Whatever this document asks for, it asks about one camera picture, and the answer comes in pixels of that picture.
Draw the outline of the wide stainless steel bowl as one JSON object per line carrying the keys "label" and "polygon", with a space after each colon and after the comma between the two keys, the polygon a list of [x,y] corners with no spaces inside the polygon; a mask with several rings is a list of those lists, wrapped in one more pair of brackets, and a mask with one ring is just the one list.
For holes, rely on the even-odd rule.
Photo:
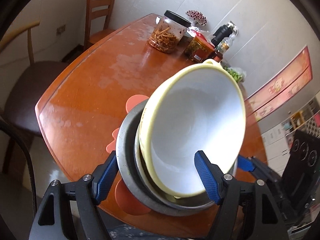
{"label": "wide stainless steel bowl", "polygon": [[142,111],[146,105],[147,100],[137,105],[130,113],[137,112],[137,131],[134,143],[133,159],[135,161],[135,168],[137,171],[136,184],[138,189],[133,186],[129,188],[131,193],[145,206],[151,210],[169,216],[190,216],[208,209],[214,205],[212,200],[209,200],[206,193],[201,193],[194,197],[177,199],[160,190],[151,177],[147,174],[146,166],[143,162],[142,154],[140,153],[138,141],[138,127],[142,116]]}

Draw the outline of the yellow bowl with handle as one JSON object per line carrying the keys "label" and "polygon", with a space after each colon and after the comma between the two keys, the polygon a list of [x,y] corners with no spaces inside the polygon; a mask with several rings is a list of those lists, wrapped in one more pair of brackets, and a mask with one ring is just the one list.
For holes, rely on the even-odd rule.
{"label": "yellow bowl with handle", "polygon": [[192,64],[150,96],[139,125],[140,151],[153,182],[165,193],[204,192],[194,164],[197,151],[227,173],[246,130],[245,102],[233,77],[214,60]]}

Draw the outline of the bag of green vegetables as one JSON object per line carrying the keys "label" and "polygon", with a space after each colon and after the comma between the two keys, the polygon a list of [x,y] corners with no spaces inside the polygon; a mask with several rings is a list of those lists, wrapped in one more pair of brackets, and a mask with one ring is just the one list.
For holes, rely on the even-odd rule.
{"label": "bag of green vegetables", "polygon": [[246,78],[246,72],[242,70],[241,68],[233,68],[233,67],[226,67],[223,66],[223,69],[227,71],[233,79],[236,81],[236,83],[244,82]]}

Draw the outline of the pink Hello Kitty door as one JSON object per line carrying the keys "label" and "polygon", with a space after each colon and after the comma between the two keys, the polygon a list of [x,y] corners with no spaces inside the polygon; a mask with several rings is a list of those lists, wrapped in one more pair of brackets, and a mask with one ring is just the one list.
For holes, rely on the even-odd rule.
{"label": "pink Hello Kitty door", "polygon": [[311,80],[311,59],[305,46],[277,75],[248,97],[255,120],[260,121],[273,113]]}

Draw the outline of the brown sauce bottle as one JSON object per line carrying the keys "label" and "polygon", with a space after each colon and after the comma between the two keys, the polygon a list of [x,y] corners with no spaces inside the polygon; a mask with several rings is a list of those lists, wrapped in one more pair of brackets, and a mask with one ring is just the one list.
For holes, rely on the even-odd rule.
{"label": "brown sauce bottle", "polygon": [[212,54],[212,59],[216,62],[221,62],[224,53],[230,48],[227,42],[221,42],[214,50]]}

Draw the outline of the curved light wood chair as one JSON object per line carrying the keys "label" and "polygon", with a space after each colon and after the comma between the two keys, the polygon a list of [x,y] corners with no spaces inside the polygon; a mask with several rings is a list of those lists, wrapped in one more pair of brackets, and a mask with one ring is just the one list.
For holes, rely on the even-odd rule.
{"label": "curved light wood chair", "polygon": [[41,136],[35,106],[46,89],[68,66],[67,63],[60,61],[35,61],[31,29],[39,25],[39,20],[28,23],[1,39],[1,51],[3,51],[16,37],[27,32],[30,64],[14,84],[4,109],[1,109],[1,117],[17,132],[26,150],[30,150],[35,136]]}

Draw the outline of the clear bottle with green contents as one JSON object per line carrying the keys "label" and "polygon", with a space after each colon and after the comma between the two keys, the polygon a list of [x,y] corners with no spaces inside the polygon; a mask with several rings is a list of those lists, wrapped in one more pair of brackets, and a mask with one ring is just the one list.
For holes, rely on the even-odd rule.
{"label": "clear bottle with green contents", "polygon": [[233,32],[229,37],[225,37],[224,38],[224,44],[228,47],[231,48],[231,46],[233,45],[233,42],[235,40],[235,38],[237,37],[238,32]]}

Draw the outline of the red lidded tin jar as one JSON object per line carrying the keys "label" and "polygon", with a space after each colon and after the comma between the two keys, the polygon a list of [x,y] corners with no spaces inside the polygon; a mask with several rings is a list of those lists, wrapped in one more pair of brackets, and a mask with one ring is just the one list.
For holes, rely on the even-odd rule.
{"label": "red lidded tin jar", "polygon": [[201,63],[208,59],[213,51],[214,46],[208,43],[205,38],[195,36],[184,50],[184,54],[189,60]]}

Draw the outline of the black thermos bottle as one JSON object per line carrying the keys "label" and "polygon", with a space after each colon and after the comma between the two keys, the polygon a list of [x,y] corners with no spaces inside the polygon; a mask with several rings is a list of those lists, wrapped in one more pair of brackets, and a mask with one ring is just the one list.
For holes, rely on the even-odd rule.
{"label": "black thermos bottle", "polygon": [[211,39],[211,43],[216,47],[219,43],[225,38],[231,35],[233,32],[233,28],[224,24],[217,29],[217,31],[213,34],[213,38]]}

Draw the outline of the red snack package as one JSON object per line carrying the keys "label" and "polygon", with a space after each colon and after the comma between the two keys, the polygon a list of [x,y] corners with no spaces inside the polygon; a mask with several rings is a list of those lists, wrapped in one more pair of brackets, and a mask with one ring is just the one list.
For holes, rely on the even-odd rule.
{"label": "red snack package", "polygon": [[190,35],[192,36],[192,37],[199,37],[199,38],[201,38],[201,39],[203,39],[203,40],[206,40],[207,38],[203,35],[203,33],[201,33],[200,31],[196,31],[196,30],[194,30],[194,29],[191,29],[190,30]]}

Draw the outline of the plastic jar with black lid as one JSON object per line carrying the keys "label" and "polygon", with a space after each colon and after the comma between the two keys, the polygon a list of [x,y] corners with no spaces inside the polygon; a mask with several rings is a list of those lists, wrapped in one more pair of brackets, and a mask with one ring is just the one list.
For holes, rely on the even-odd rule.
{"label": "plastic jar with black lid", "polygon": [[160,52],[171,54],[190,26],[189,20],[167,10],[157,23],[148,43]]}

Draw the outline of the brown wooden slat chair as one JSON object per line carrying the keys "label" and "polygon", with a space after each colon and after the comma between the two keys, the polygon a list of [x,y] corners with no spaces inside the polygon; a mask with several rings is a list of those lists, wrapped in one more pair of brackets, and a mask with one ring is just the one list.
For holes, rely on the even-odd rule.
{"label": "brown wooden slat chair", "polygon": [[[84,48],[88,49],[101,39],[114,32],[110,29],[109,23],[114,8],[115,0],[86,0],[86,21]],[[104,18],[104,25],[101,31],[91,34],[91,23],[98,18]]]}

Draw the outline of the wall power socket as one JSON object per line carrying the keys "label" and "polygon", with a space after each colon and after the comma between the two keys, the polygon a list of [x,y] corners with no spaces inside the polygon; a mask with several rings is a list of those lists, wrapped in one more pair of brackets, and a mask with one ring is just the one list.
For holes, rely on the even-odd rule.
{"label": "wall power socket", "polygon": [[239,28],[232,21],[229,21],[227,23],[227,26],[229,27],[229,29],[232,30],[231,36],[236,37],[238,35],[238,33],[239,33]]}

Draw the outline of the low wall outlet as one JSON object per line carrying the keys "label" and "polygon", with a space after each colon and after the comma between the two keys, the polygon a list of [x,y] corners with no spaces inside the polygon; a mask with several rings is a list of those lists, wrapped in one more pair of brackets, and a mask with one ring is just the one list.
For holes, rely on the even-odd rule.
{"label": "low wall outlet", "polygon": [[56,29],[56,35],[60,36],[61,34],[63,34],[66,31],[66,25],[61,25]]}

